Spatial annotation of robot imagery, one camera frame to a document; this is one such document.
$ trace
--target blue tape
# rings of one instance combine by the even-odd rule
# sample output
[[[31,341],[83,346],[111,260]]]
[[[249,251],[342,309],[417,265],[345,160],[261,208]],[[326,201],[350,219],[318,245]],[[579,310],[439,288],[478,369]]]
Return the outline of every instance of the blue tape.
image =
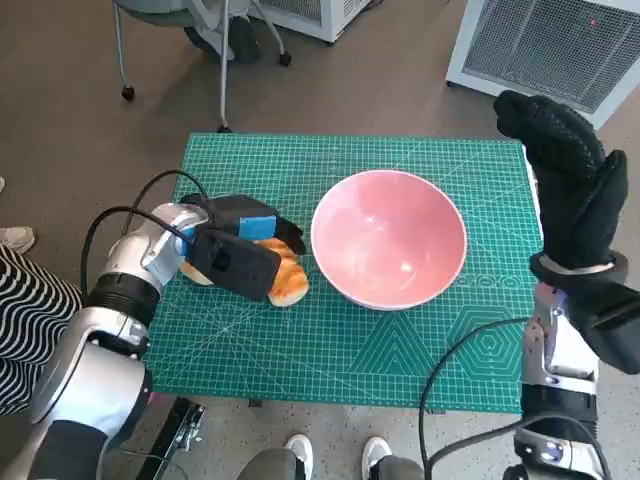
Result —
[[[189,238],[193,237],[193,234],[195,232],[196,232],[196,230],[193,227],[185,228],[182,231],[182,233],[184,233]],[[187,242],[183,241],[181,238],[176,238],[176,250],[178,251],[179,255],[182,255],[183,257],[186,257],[187,256],[187,252],[188,252],[188,248],[189,248],[189,244]]]
[[[240,219],[238,236],[245,240],[266,240],[276,233],[276,216],[247,217]]]

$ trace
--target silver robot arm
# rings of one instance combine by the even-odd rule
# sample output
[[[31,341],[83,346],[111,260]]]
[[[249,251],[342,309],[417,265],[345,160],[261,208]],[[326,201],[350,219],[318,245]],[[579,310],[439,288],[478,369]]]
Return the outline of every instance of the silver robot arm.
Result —
[[[535,311],[524,334],[523,415],[543,411],[569,414],[595,434],[599,359],[568,315],[566,294],[538,284]],[[523,465],[513,467],[505,479],[604,478],[593,445],[571,425],[538,422],[518,429],[514,444]]]
[[[182,232],[208,220],[195,205],[153,214]],[[85,307],[70,320],[32,396],[32,434],[3,480],[100,478],[106,449],[131,435],[151,393],[140,361],[163,287],[186,245],[151,221],[123,237]]]
[[[608,264],[566,270],[534,255],[535,310],[524,333],[523,417],[568,415],[597,435],[599,362],[640,373],[640,293],[626,287],[628,263],[611,252]],[[504,480],[592,479],[605,472],[592,439],[578,426],[542,420],[516,430],[522,465]]]

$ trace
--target green cutting mat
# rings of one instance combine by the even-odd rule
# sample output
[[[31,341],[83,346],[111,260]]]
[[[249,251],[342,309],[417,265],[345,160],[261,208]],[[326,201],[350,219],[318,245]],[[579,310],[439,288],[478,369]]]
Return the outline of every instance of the green cutting mat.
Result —
[[[531,311],[528,258],[540,249],[540,234],[518,143],[194,134],[183,167],[210,195],[252,195],[306,233],[315,205],[339,180],[367,169],[405,170],[450,196],[464,217],[469,248],[453,286],[404,312],[350,303],[312,255],[302,260],[311,290],[287,309],[178,275],[151,329],[147,362],[158,391],[416,406],[448,346],[481,324]],[[174,197],[193,191],[180,180]],[[521,332],[512,326],[473,340],[444,369],[429,405],[519,411]]]

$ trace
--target bread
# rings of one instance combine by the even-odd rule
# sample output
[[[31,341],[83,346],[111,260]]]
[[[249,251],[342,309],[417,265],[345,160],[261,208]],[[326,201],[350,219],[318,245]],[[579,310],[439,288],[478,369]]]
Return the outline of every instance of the bread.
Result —
[[[296,255],[287,244],[277,238],[261,240],[258,245],[280,255],[280,268],[269,292],[269,300],[276,307],[289,307],[299,302],[309,291],[307,275],[298,262]]]
[[[180,265],[180,271],[184,273],[187,278],[200,285],[212,285],[213,282],[205,277],[199,270],[196,270],[190,263],[184,262]]]

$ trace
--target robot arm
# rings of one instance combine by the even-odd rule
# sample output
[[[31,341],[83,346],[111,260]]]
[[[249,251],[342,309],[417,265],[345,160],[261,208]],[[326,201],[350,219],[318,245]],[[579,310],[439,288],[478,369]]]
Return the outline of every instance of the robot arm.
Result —
[[[208,221],[194,205],[165,204],[153,214],[183,232]],[[105,450],[130,436],[147,405],[151,375],[140,357],[184,248],[148,220],[113,247],[36,385],[32,435],[3,479],[99,478]]]
[[[251,197],[160,205],[153,221],[114,245],[95,287],[60,338],[34,389],[32,434],[3,480],[100,478],[107,449],[129,438],[152,391],[140,360],[164,286],[186,260],[219,287],[265,299],[280,266],[252,240],[277,237],[304,253],[302,231]]]
[[[526,147],[544,233],[530,265],[541,283],[525,328],[523,418],[569,415],[595,437],[599,361],[640,373],[640,294],[623,285],[627,261],[609,249],[627,196],[626,156],[605,157],[591,125],[547,98],[504,92],[494,108],[498,129]],[[518,429],[514,444],[522,465],[505,480],[605,478],[576,425],[541,420]]]

